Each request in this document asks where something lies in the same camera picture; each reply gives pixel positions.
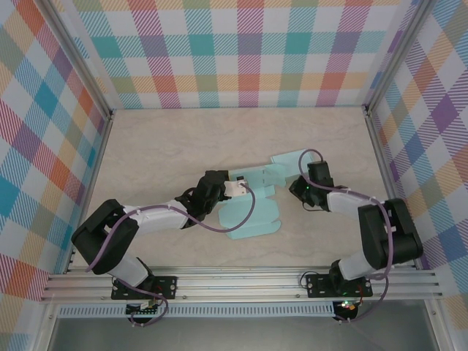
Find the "black mounting bracket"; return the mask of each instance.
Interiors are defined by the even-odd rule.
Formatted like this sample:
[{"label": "black mounting bracket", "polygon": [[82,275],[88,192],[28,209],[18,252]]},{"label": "black mounting bracket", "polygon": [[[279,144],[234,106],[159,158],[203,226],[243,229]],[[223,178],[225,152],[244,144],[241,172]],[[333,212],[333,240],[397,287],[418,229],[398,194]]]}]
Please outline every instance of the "black mounting bracket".
[{"label": "black mounting bracket", "polygon": [[337,292],[329,274],[306,275],[307,296],[309,298],[370,298],[371,282],[366,278],[359,278],[347,282],[346,286]]},{"label": "black mounting bracket", "polygon": [[[177,277],[176,276],[155,276],[151,277],[153,293],[164,296],[168,300],[176,298]],[[117,279],[113,280],[112,300],[153,300],[150,295],[142,294],[129,289]]]}]

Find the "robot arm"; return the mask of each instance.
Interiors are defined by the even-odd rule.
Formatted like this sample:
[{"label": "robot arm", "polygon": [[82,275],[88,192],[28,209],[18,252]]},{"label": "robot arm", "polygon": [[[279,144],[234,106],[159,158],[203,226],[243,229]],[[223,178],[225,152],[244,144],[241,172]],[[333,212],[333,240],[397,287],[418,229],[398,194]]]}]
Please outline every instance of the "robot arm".
[{"label": "robot arm", "polygon": [[[196,224],[193,220],[167,209],[177,208],[201,222],[219,201],[245,195],[246,188],[242,184],[246,184],[242,178],[229,181],[227,171],[209,170],[199,180],[197,187],[186,190],[168,203],[161,204],[160,208],[142,212],[134,206],[121,205],[117,200],[107,200],[75,231],[72,242],[88,264],[94,263],[92,271],[95,274],[108,273],[133,287],[153,291],[151,271],[141,260],[127,253],[133,238],[158,230],[191,227]],[[115,229],[104,252],[95,263],[109,229],[130,212],[134,214],[128,216]]]},{"label": "robot arm", "polygon": [[[334,188],[327,162],[309,163],[308,171],[309,179],[313,183]],[[362,249],[331,265],[329,276],[339,295],[347,289],[349,282],[362,279],[386,267],[388,234],[379,206],[348,193],[344,187],[340,192],[314,187],[302,176],[292,183],[290,192],[310,206],[318,205],[324,211],[345,214],[359,221]],[[419,258],[423,253],[423,246],[404,201],[391,199],[382,205],[392,227],[393,264]]]}]

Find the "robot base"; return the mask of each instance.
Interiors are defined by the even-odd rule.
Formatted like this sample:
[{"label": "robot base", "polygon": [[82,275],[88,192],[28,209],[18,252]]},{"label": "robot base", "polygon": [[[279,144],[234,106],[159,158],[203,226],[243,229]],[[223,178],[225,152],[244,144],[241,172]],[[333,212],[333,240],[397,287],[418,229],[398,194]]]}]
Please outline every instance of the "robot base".
[{"label": "robot base", "polygon": [[[132,289],[129,289],[117,279],[113,282],[112,293],[110,298],[112,300],[152,300],[150,295],[141,294]],[[152,276],[151,289],[156,294],[164,296],[168,300],[176,298],[177,290],[177,277],[176,276]]]},{"label": "robot base", "polygon": [[344,307],[339,302],[333,302],[333,310],[335,311],[336,317],[333,317],[334,320],[354,320],[358,316],[359,307],[356,306],[353,309],[349,307]]},{"label": "robot base", "polygon": [[366,278],[347,282],[338,293],[329,274],[307,274],[306,287],[309,298],[370,298],[373,295],[371,283]]}]

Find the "metal corner post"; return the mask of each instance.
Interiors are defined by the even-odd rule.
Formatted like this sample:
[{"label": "metal corner post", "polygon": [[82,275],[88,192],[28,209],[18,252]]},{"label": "metal corner post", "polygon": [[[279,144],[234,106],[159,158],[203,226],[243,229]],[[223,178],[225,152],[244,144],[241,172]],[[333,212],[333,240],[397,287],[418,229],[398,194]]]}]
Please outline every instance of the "metal corner post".
[{"label": "metal corner post", "polygon": [[[398,197],[399,195],[396,191],[395,182],[393,181],[392,173],[390,171],[388,163],[385,160],[385,155],[383,154],[383,145],[380,142],[380,139],[378,138],[377,128],[375,127],[375,123],[372,119],[371,112],[364,108],[363,113],[387,195],[390,198]],[[423,266],[419,259],[415,260],[415,267],[418,270],[423,269]],[[455,351],[456,348],[453,345],[453,340],[450,337],[447,322],[442,313],[443,308],[441,300],[426,299],[424,303],[426,305],[427,315],[429,319],[428,322],[432,327],[436,339],[435,342],[441,350]]]},{"label": "metal corner post", "polygon": [[[88,213],[89,203],[91,202],[91,196],[94,191],[94,187],[96,186],[97,176],[99,175],[99,169],[101,168],[102,159],[104,158],[105,149],[107,147],[107,142],[109,141],[110,131],[113,125],[113,117],[114,115],[110,116],[105,122],[103,133],[102,133],[102,142],[101,146],[99,147],[99,151],[96,157],[96,163],[94,164],[93,173],[91,174],[91,179],[89,181],[88,189],[86,190],[85,197],[83,198],[83,208],[81,209],[80,218],[78,220],[78,224],[83,223],[86,218],[86,214]],[[67,247],[67,254],[66,260],[64,261],[61,272],[66,273],[68,271],[68,266],[72,262],[71,258],[73,255],[73,245],[70,241]]]},{"label": "metal corner post", "polygon": [[400,67],[401,63],[407,57],[412,44],[415,42],[416,37],[423,24],[426,22],[427,17],[431,14],[437,0],[420,0],[418,8],[415,10],[415,14],[404,31],[400,42],[398,43],[395,52],[387,66],[387,69],[383,72],[379,83],[377,84],[374,93],[369,100],[368,111],[373,111],[384,97],[390,86],[393,78],[395,77],[396,71]]},{"label": "metal corner post", "polygon": [[77,71],[86,89],[88,89],[101,114],[107,116],[107,118],[110,119],[113,107],[109,106],[106,99],[104,98],[101,89],[89,71],[84,58],[81,56],[75,41],[62,22],[60,14],[57,12],[55,6],[51,4],[50,0],[34,0],[34,2],[42,13],[42,16],[46,20],[47,24],[52,29],[52,32],[56,35],[61,48],[66,53],[70,63]]}]

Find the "light blue cloth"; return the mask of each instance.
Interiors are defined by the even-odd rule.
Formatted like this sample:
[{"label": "light blue cloth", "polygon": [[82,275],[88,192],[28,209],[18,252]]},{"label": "light blue cloth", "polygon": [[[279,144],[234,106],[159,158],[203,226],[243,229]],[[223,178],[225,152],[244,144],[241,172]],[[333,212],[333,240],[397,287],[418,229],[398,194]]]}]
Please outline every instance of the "light blue cloth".
[{"label": "light blue cloth", "polygon": [[[249,238],[252,236],[275,233],[280,227],[278,204],[267,197],[275,194],[275,185],[286,186],[286,178],[299,174],[298,158],[303,151],[294,151],[271,157],[273,164],[232,170],[229,172],[231,181],[243,176],[255,194],[257,202],[249,220],[239,229],[227,234],[231,239]],[[310,154],[304,156],[304,170],[312,162]],[[252,205],[250,195],[234,197],[223,202],[219,210],[219,223],[225,228],[239,224],[248,214]]]},{"label": "light blue cloth", "polygon": [[[276,155],[271,157],[271,161],[275,165],[282,165],[284,167],[284,177],[289,178],[293,176],[299,176],[301,173],[299,171],[298,160],[299,156],[304,152],[304,150],[293,151],[288,154]],[[311,153],[308,152],[302,158],[302,169],[304,172],[307,172],[307,164],[313,162]]]},{"label": "light blue cloth", "polygon": [[[228,201],[228,203],[219,210],[220,225],[225,228],[236,226],[246,218],[251,205],[252,203],[250,201]],[[281,226],[281,222],[276,221],[278,217],[279,209],[275,200],[258,198],[249,220],[242,227],[227,235],[231,239],[239,239],[274,233]]]},{"label": "light blue cloth", "polygon": [[282,165],[266,165],[229,171],[231,181],[235,181],[239,176],[243,176],[249,183],[249,188],[253,190],[269,185],[286,186]]}]

